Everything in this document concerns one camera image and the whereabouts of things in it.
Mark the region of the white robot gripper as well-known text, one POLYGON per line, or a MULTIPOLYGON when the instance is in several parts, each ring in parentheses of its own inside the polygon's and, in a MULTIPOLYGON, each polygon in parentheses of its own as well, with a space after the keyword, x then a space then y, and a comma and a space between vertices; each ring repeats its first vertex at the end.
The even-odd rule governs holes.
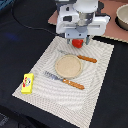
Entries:
POLYGON ((56 33, 67 39, 67 45, 71 45, 71 39, 86 38, 89 44, 91 36, 103 35, 110 17, 106 14, 80 13, 72 6, 61 6, 57 18, 56 33))

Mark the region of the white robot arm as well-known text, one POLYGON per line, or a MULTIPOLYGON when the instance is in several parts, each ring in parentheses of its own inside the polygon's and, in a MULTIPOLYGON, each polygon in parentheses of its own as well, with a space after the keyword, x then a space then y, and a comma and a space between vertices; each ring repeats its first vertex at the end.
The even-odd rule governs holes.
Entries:
POLYGON ((101 12, 99 0, 55 0, 57 6, 56 33, 67 42, 85 39, 89 43, 95 35, 105 33, 110 16, 101 12))

